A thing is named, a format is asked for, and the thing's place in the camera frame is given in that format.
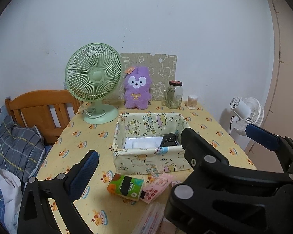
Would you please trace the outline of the white cloth on bed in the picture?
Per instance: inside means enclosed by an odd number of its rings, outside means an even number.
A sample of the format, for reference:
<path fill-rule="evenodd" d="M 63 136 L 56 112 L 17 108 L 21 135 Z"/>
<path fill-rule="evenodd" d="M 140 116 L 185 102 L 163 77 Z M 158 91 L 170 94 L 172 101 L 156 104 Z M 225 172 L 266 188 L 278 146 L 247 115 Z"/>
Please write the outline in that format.
<path fill-rule="evenodd" d="M 22 201 L 21 181 L 13 173 L 0 169 L 0 190 L 4 200 L 4 224 L 9 233 L 17 233 Z"/>

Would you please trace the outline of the blue plaid pillow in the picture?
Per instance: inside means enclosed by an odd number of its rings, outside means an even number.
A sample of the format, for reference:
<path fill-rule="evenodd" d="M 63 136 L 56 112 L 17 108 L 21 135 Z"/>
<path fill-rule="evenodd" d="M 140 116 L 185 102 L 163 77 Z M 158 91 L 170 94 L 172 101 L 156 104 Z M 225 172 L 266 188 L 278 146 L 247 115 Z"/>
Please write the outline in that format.
<path fill-rule="evenodd" d="M 11 116 L 0 125 L 0 169 L 26 183 L 46 157 L 44 139 L 36 128 L 22 127 Z"/>

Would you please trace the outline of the green cartoon patterned board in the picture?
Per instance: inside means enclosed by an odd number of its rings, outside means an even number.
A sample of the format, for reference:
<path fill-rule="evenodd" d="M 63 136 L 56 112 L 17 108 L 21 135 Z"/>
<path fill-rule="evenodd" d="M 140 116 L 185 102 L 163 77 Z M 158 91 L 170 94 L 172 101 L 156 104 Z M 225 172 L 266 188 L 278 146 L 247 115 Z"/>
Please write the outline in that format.
<path fill-rule="evenodd" d="M 164 91 L 170 80 L 175 79 L 177 56 L 169 54 L 121 53 L 124 69 L 146 66 L 152 80 L 152 100 L 163 100 Z"/>

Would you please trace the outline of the glass jar red lid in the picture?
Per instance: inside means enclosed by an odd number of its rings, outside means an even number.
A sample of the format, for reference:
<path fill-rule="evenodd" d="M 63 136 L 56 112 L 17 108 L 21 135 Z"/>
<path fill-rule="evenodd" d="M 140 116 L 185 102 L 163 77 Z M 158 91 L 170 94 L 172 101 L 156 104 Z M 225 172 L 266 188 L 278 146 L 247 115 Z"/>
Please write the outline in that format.
<path fill-rule="evenodd" d="M 177 80 L 170 80 L 164 91 L 164 105 L 170 109 L 178 109 L 182 104 L 183 83 Z"/>

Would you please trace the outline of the patterned fabric storage box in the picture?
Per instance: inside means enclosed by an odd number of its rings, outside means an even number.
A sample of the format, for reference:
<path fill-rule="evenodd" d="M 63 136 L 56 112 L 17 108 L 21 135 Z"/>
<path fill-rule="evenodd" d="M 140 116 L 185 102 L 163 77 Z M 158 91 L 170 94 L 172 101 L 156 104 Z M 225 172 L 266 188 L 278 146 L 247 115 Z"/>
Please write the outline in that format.
<path fill-rule="evenodd" d="M 180 113 L 122 113 L 112 145 L 116 171 L 147 175 L 189 170 L 181 145 L 189 127 Z"/>

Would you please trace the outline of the pink wet wipes pack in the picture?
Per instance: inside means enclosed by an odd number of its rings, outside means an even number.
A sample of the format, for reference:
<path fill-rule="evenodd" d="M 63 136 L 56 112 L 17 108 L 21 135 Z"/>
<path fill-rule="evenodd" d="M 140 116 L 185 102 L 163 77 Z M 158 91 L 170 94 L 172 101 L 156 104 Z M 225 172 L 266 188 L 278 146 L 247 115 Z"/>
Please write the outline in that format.
<path fill-rule="evenodd" d="M 171 184 L 173 179 L 173 175 L 162 173 L 152 183 L 147 184 L 143 187 L 140 200 L 146 202 L 147 204 L 150 204 L 165 191 L 165 189 Z"/>

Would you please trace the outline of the cotton swab container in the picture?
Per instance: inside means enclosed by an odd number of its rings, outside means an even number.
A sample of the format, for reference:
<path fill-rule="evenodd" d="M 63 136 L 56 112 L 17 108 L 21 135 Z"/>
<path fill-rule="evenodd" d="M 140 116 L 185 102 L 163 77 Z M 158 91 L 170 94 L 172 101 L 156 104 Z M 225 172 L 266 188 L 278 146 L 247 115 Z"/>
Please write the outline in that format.
<path fill-rule="evenodd" d="M 189 95 L 187 99 L 187 108 L 194 110 L 196 109 L 198 97 L 196 95 Z"/>

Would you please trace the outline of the yellow cake print tablecloth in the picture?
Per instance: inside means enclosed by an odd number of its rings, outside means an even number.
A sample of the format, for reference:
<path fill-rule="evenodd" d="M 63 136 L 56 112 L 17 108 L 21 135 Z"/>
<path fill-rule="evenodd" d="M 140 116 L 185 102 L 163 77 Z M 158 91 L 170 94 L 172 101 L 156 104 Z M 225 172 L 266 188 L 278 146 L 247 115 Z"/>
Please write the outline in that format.
<path fill-rule="evenodd" d="M 124 147 L 128 137 L 157 136 L 158 133 L 180 134 L 190 126 L 224 155 L 229 163 L 253 169 L 254 164 L 241 147 L 201 105 L 190 110 L 186 105 L 171 110 L 154 101 L 146 110 L 126 109 L 117 103 L 122 119 L 101 125 L 87 124 L 78 112 L 61 133 L 38 172 L 39 180 L 51 180 L 59 173 L 68 173 L 89 150 L 99 154 L 99 165 L 82 197 L 75 202 L 78 212 L 93 233 L 131 233 L 148 205 L 130 201 L 107 191 L 117 173 L 153 182 L 167 172 L 177 181 L 191 174 L 184 151 L 139 147 L 136 151 Z"/>

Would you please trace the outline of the black bag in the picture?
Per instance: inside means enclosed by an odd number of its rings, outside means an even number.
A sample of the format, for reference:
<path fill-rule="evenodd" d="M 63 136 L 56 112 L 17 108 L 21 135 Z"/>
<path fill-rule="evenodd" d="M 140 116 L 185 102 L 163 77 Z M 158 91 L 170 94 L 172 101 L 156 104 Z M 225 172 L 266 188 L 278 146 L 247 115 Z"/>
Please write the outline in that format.
<path fill-rule="evenodd" d="M 169 133 L 163 136 L 160 147 L 179 146 L 176 134 Z"/>

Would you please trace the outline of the green desk fan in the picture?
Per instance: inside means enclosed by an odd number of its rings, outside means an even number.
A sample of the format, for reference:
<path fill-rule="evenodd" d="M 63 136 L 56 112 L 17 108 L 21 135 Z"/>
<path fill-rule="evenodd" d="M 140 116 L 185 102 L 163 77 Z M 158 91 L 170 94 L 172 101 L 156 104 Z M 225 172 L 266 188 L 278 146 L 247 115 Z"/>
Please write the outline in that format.
<path fill-rule="evenodd" d="M 65 84 L 72 96 L 89 105 L 83 107 L 83 120 L 92 125 L 113 121 L 116 107 L 102 100 L 118 86 L 123 74 L 119 53 L 103 43 L 91 43 L 79 48 L 65 68 Z"/>

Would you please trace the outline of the green tissue pack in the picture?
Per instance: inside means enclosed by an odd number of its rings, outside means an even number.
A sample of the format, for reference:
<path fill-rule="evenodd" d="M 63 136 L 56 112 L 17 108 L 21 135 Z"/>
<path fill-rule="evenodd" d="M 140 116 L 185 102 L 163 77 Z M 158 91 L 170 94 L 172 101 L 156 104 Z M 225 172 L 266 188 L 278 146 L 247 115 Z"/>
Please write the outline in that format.
<path fill-rule="evenodd" d="M 116 173 L 107 186 L 110 194 L 128 200 L 138 201 L 144 186 L 144 180 Z"/>

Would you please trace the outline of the white towel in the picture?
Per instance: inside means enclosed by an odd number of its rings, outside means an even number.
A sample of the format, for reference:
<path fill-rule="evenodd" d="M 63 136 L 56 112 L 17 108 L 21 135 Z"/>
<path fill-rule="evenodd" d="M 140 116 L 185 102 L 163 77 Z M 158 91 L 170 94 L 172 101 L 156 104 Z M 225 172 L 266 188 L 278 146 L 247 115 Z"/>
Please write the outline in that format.
<path fill-rule="evenodd" d="M 158 148 L 161 144 L 162 138 L 163 136 L 127 138 L 124 148 Z"/>

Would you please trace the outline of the white standing fan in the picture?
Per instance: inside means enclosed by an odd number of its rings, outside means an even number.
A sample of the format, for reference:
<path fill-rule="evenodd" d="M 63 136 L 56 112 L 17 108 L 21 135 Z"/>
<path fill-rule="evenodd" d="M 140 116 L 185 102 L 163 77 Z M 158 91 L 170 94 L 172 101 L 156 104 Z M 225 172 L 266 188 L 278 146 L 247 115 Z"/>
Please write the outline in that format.
<path fill-rule="evenodd" d="M 238 117 L 233 122 L 233 129 L 241 136 L 246 136 L 246 127 L 249 124 L 260 126 L 264 120 L 264 110 L 254 97 L 234 97 L 229 106 Z"/>

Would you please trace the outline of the cartoon bear tissue pack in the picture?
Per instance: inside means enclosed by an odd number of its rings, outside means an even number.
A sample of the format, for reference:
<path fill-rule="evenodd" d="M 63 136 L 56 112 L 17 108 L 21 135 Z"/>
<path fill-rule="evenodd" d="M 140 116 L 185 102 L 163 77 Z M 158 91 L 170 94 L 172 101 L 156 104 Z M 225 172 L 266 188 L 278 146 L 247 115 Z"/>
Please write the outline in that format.
<path fill-rule="evenodd" d="M 182 181 L 176 180 L 176 181 L 172 181 L 170 183 L 170 187 L 173 188 L 174 186 L 178 185 L 178 184 L 182 184 Z"/>

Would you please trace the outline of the clear plastic bag pack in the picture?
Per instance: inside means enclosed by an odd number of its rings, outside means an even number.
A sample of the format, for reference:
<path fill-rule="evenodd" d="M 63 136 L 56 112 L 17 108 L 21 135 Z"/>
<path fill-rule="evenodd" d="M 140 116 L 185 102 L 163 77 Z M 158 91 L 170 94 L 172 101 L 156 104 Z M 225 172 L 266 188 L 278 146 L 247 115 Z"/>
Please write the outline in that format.
<path fill-rule="evenodd" d="M 165 204 L 159 202 L 150 203 L 140 221 L 135 226 L 132 234 L 155 234 L 164 218 Z"/>

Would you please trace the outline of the purple plush bunny toy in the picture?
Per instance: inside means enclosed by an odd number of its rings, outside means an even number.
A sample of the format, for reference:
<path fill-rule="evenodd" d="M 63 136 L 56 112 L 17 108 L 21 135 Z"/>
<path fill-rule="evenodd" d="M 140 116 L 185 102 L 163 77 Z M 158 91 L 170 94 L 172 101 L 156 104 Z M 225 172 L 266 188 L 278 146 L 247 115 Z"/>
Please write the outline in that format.
<path fill-rule="evenodd" d="M 129 67 L 125 70 L 124 100 L 127 109 L 147 109 L 151 100 L 151 77 L 146 66 Z"/>

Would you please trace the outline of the wooden bed headboard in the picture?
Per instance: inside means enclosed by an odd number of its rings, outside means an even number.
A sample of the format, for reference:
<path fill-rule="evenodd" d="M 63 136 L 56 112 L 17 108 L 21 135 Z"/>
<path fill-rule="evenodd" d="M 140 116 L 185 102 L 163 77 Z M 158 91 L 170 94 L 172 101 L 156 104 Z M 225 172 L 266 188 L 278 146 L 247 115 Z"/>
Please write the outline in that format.
<path fill-rule="evenodd" d="M 68 90 L 36 90 L 5 100 L 8 115 L 22 127 L 36 126 L 46 144 L 54 144 L 70 121 L 68 106 L 77 113 L 81 101 Z"/>

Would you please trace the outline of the beige door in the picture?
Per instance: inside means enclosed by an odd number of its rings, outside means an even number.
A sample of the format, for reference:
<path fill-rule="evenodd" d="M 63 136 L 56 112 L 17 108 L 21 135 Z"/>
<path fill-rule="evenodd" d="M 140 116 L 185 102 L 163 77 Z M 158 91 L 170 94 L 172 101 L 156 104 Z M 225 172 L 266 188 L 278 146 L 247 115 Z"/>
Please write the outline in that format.
<path fill-rule="evenodd" d="M 262 128 L 293 139 L 293 10 L 268 0 L 274 30 L 274 66 Z"/>

